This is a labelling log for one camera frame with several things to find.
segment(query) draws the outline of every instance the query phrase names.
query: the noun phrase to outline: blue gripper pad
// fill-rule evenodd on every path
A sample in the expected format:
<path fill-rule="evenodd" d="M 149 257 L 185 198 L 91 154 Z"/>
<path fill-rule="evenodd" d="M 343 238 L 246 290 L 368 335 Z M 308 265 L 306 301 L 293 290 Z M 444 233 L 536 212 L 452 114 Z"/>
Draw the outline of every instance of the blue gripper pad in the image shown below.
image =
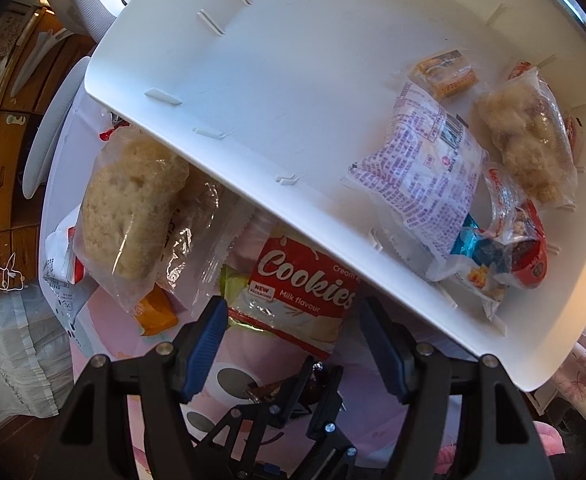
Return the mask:
<path fill-rule="evenodd" d="M 227 325 L 226 300 L 214 296 L 192 323 L 175 359 L 173 389 L 182 394 L 183 402 L 190 402 L 204 388 Z"/>
<path fill-rule="evenodd" d="M 386 390 L 401 403 L 408 402 L 417 387 L 410 332 L 393 323 L 375 298 L 362 300 L 359 322 Z"/>

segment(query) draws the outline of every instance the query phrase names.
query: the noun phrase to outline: barcode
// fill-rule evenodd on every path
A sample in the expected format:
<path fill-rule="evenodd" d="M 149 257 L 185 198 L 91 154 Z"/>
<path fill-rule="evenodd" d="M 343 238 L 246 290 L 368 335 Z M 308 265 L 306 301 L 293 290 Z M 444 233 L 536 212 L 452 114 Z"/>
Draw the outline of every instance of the barcode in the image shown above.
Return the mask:
<path fill-rule="evenodd" d="M 439 137 L 447 143 L 455 151 L 459 148 L 462 142 L 462 134 L 464 133 L 464 125 L 455 119 L 451 114 L 446 114 L 446 121 Z"/>

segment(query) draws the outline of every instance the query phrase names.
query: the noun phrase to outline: bread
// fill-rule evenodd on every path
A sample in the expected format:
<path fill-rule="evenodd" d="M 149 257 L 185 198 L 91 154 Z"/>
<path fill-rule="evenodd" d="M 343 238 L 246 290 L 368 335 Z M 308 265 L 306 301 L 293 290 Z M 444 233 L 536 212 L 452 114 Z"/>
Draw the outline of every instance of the bread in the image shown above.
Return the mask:
<path fill-rule="evenodd" d="M 84 195 L 84 253 L 89 270 L 100 266 L 126 280 L 141 280 L 162 253 L 188 163 L 137 128 L 118 128 L 106 150 L 120 144 L 119 156 L 94 170 Z"/>

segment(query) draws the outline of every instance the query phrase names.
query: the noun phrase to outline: white storage container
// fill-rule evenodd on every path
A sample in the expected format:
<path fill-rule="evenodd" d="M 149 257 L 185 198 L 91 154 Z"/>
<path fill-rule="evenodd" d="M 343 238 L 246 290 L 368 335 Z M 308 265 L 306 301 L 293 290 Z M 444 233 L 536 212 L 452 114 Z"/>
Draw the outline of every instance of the white storage container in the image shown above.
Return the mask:
<path fill-rule="evenodd" d="M 443 294 L 378 251 L 368 197 L 342 183 L 382 145 L 394 73 L 453 47 L 470 50 L 490 85 L 519 58 L 543 61 L 584 125 L 577 210 L 543 217 L 560 251 L 542 286 L 507 295 L 506 336 L 476 298 Z M 586 324 L 586 34 L 556 0 L 132 0 L 86 89 L 474 354 L 497 355 L 524 390 L 550 377 Z M 446 106 L 481 129 L 470 96 Z"/>

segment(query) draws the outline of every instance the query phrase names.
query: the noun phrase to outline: metal bolt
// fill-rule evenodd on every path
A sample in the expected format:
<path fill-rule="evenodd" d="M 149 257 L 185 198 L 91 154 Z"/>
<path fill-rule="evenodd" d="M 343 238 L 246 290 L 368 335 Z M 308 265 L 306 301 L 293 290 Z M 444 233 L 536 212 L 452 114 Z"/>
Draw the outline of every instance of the metal bolt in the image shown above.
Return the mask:
<path fill-rule="evenodd" d="M 93 368 L 102 368 L 106 364 L 106 356 L 104 354 L 97 354 L 90 358 L 90 366 Z"/>
<path fill-rule="evenodd" d="M 170 355 L 172 350 L 173 350 L 173 345 L 172 345 L 172 343 L 169 343 L 168 341 L 165 341 L 163 343 L 159 343 L 159 345 L 157 345 L 155 347 L 155 351 L 159 355 Z"/>
<path fill-rule="evenodd" d="M 482 362 L 484 363 L 484 366 L 489 368 L 497 368 L 497 366 L 500 364 L 498 359 L 494 355 L 490 354 L 486 354 L 484 357 L 482 357 Z"/>
<path fill-rule="evenodd" d="M 431 345 L 430 343 L 417 343 L 415 349 L 417 350 L 418 354 L 423 355 L 424 357 L 433 355 L 433 352 L 435 351 L 433 345 Z"/>

